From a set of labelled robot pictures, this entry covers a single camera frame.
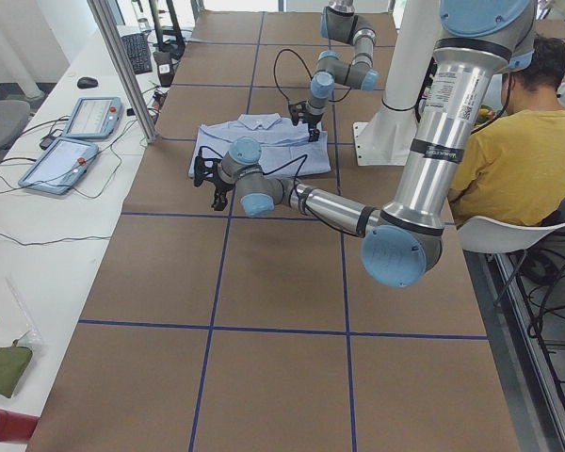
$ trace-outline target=brown paper table surface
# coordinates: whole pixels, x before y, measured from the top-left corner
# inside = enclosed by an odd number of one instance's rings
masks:
[[[383,205],[402,168],[358,167],[351,124],[379,108],[396,32],[366,16],[378,90],[329,104],[332,171],[303,180]],[[280,49],[351,54],[318,23],[201,16],[28,451],[519,450],[447,208],[441,262],[393,289],[366,275],[360,240],[284,207],[214,212],[186,176],[202,123],[286,116]],[[565,22],[540,28],[565,38]],[[309,79],[287,57],[279,79],[300,100]]]

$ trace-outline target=folded shirt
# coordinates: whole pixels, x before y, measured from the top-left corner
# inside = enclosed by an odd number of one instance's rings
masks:
[[[241,137],[251,137],[262,145],[260,165],[264,172],[281,167],[295,158],[307,155],[298,176],[318,174],[331,170],[327,153],[327,132],[320,132],[318,141],[308,141],[308,125],[293,125],[290,119],[277,113],[270,115],[241,115],[236,121],[223,124],[202,125],[197,134],[195,152],[190,162],[188,176],[194,175],[195,157],[201,146],[209,146],[224,155],[230,145]],[[204,158],[219,158],[208,149],[202,150]],[[294,177],[301,160],[271,174],[270,177]]]

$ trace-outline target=shirt collar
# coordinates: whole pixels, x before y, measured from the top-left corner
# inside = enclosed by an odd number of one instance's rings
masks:
[[[250,130],[269,129],[281,119],[281,115],[273,113],[271,115],[241,115],[238,121]]]

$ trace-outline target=gray chair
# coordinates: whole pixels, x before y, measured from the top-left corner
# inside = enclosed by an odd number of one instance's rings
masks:
[[[523,252],[493,303],[497,306],[502,296],[509,290],[512,280],[519,273],[519,269],[527,257],[527,250],[548,234],[563,227],[565,227],[565,223],[553,226],[515,226],[514,224],[503,223],[497,219],[475,216],[469,218],[459,228],[459,237],[462,249],[465,251],[490,255],[519,250]]]
[[[30,107],[24,101],[0,101],[0,151],[8,149],[29,121]]]

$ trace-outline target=red object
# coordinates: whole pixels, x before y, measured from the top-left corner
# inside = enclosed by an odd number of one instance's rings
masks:
[[[31,438],[38,417],[0,410],[0,442],[26,444]]]

